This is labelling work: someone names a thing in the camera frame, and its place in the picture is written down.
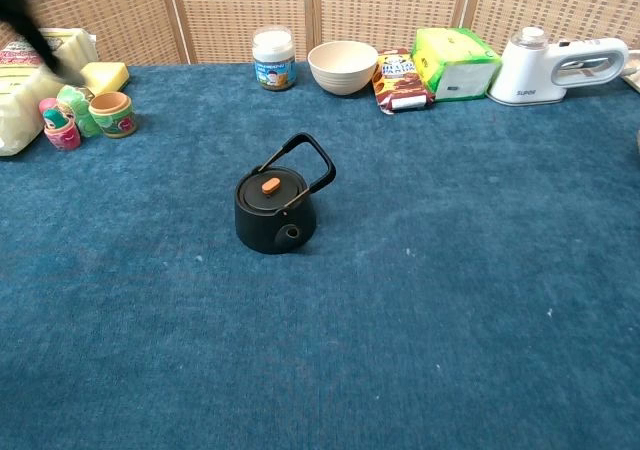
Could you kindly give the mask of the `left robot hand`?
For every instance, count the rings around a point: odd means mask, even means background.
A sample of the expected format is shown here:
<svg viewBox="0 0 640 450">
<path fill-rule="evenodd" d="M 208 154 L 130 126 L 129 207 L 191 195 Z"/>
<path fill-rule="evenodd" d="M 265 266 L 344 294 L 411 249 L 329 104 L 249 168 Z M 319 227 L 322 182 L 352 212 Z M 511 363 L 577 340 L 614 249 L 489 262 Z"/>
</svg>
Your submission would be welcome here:
<svg viewBox="0 0 640 450">
<path fill-rule="evenodd" d="M 76 87 L 85 85 L 84 76 L 53 53 L 36 25 L 28 0 L 0 0 L 0 21 L 7 23 L 18 35 L 24 38 L 60 82 Z"/>
</svg>

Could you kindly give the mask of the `black lid with orange knob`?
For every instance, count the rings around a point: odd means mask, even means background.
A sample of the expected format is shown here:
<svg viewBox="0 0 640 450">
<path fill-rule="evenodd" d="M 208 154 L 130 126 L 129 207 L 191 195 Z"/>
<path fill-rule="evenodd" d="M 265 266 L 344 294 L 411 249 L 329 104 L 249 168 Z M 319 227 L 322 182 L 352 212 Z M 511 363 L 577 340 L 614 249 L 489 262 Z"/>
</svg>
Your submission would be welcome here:
<svg viewBox="0 0 640 450">
<path fill-rule="evenodd" d="M 304 179 L 294 170 L 270 167 L 246 176 L 237 188 L 237 200 L 247 211 L 272 213 L 305 189 Z"/>
</svg>

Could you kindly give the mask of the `yellow-green scouring pad pack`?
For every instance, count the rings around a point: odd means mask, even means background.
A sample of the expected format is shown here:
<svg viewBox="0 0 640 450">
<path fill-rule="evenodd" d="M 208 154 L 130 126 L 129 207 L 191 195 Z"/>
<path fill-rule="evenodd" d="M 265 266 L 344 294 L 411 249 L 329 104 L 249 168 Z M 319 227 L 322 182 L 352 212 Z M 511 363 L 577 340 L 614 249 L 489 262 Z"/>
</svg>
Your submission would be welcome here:
<svg viewBox="0 0 640 450">
<path fill-rule="evenodd" d="M 54 54 L 77 70 L 98 59 L 96 37 L 80 28 L 44 28 Z M 63 84 L 23 39 L 0 49 L 0 157 L 18 154 L 42 131 L 39 103 Z"/>
</svg>

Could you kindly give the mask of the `green nesting doll top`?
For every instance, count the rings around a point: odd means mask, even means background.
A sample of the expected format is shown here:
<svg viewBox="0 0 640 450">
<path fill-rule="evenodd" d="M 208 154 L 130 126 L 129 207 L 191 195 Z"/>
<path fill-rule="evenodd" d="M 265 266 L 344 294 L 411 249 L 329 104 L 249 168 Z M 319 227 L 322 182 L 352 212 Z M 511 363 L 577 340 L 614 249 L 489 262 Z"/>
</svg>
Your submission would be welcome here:
<svg viewBox="0 0 640 450">
<path fill-rule="evenodd" d="M 72 116 L 82 137 L 90 138 L 102 133 L 89 111 L 94 94 L 86 87 L 64 85 L 56 96 L 57 106 L 65 115 Z"/>
</svg>

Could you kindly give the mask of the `yellow sponge block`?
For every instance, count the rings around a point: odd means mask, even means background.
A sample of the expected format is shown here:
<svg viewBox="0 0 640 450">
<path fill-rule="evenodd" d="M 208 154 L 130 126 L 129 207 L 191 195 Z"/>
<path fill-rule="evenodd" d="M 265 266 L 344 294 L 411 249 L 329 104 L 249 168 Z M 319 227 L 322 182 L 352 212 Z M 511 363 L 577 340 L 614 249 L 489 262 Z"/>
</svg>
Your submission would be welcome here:
<svg viewBox="0 0 640 450">
<path fill-rule="evenodd" d="M 129 81 L 129 71 L 122 62 L 90 62 L 80 71 L 85 87 L 94 95 L 120 91 Z"/>
</svg>

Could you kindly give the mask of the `small teal-headed pink nesting doll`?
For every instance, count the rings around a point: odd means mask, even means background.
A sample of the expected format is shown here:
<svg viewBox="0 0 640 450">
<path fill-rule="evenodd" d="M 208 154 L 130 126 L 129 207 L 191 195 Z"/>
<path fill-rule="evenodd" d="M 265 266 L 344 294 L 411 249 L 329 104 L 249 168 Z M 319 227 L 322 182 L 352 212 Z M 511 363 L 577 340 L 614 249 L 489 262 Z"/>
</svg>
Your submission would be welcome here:
<svg viewBox="0 0 640 450">
<path fill-rule="evenodd" d="M 70 151 L 81 145 L 80 133 L 73 118 L 57 108 L 49 108 L 44 111 L 43 119 L 45 135 L 54 147 Z"/>
</svg>

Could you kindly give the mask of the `open green nesting doll base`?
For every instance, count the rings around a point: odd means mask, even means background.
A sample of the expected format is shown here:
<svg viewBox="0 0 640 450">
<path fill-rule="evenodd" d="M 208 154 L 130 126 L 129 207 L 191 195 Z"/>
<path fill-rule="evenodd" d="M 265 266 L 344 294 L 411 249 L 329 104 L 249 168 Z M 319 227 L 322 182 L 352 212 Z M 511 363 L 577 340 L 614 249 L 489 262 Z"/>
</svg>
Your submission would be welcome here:
<svg viewBox="0 0 640 450">
<path fill-rule="evenodd" d="M 137 122 L 131 98 L 122 92 L 107 92 L 95 96 L 89 112 L 109 138 L 123 138 L 137 130 Z"/>
</svg>

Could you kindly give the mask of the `woven rattan folding screen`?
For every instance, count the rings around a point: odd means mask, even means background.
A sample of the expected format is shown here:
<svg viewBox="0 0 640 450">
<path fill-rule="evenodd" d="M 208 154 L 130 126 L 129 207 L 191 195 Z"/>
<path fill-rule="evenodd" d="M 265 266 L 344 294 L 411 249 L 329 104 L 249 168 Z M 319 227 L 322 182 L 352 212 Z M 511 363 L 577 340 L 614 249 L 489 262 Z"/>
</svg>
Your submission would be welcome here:
<svg viewBox="0 0 640 450">
<path fill-rule="evenodd" d="M 254 32 L 281 25 L 296 56 L 356 40 L 410 47 L 422 27 L 466 27 L 502 50 L 533 25 L 553 39 L 618 37 L 640 49 L 640 0 L 29 0 L 44 27 L 82 28 L 104 60 L 129 65 L 246 62 Z"/>
</svg>

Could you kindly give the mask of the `white jar blue label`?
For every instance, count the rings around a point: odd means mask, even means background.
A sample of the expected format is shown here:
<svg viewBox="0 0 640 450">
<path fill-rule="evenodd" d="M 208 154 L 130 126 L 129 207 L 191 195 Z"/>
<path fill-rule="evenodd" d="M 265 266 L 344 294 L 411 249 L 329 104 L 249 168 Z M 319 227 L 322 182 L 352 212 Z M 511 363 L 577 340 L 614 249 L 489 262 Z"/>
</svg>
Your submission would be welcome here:
<svg viewBox="0 0 640 450">
<path fill-rule="evenodd" d="M 264 89 L 281 91 L 295 84 L 295 43 L 287 27 L 257 29 L 252 38 L 252 55 L 256 79 Z"/>
</svg>

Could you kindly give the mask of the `beige ribbed bowl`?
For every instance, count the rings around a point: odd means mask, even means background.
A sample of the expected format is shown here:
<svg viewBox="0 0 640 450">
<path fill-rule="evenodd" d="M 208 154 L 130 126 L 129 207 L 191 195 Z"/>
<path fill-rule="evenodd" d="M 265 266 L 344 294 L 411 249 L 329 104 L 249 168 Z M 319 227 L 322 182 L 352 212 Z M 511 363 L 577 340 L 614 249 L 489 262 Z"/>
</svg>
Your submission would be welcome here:
<svg viewBox="0 0 640 450">
<path fill-rule="evenodd" d="M 363 89 L 377 65 L 378 51 L 363 42 L 331 41 L 314 47 L 307 61 L 316 83 L 334 95 L 350 95 Z"/>
</svg>

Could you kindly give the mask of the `Hello Panda snack pack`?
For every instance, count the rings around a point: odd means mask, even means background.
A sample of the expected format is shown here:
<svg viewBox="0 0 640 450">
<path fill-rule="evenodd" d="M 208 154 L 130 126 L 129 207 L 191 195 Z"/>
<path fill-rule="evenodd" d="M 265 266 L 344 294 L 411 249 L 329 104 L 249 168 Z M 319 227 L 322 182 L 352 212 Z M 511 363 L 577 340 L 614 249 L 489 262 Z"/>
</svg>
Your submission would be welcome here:
<svg viewBox="0 0 640 450">
<path fill-rule="evenodd" d="M 435 95 L 422 82 L 405 48 L 380 53 L 371 82 L 378 108 L 387 115 L 435 103 Z"/>
</svg>

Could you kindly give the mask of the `green tissue pack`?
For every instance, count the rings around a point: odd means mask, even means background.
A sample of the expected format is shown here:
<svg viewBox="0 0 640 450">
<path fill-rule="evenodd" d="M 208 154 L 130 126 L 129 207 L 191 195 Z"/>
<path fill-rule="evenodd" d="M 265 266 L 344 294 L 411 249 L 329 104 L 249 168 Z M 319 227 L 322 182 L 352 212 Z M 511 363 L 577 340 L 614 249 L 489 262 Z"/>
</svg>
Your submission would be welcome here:
<svg viewBox="0 0 640 450">
<path fill-rule="evenodd" d="M 436 102 L 483 98 L 501 67 L 500 56 L 467 28 L 419 28 L 411 56 Z"/>
</svg>

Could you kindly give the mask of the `blue tablecloth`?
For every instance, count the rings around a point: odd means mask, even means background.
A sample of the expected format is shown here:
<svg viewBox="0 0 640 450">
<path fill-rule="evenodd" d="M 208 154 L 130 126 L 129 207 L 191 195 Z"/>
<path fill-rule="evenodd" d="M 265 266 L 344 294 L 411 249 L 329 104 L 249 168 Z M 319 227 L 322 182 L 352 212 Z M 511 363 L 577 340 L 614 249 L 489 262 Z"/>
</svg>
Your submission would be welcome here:
<svg viewBox="0 0 640 450">
<path fill-rule="evenodd" d="M 640 93 L 382 114 L 134 67 L 139 128 L 0 159 L 0 450 L 640 450 Z M 298 133 L 301 247 L 236 234 Z"/>
</svg>

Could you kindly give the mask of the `white handheld garment steamer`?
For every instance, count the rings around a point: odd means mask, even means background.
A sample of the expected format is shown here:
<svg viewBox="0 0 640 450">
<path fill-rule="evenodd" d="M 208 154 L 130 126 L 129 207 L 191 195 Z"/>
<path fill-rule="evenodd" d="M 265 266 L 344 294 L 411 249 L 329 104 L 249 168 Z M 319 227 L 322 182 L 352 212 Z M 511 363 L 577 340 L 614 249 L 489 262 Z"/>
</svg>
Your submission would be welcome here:
<svg viewBox="0 0 640 450">
<path fill-rule="evenodd" d="M 618 38 L 552 43 L 543 29 L 524 27 L 506 45 L 487 96 L 510 106 L 559 102 L 571 88 L 613 80 L 628 59 L 629 49 Z"/>
</svg>

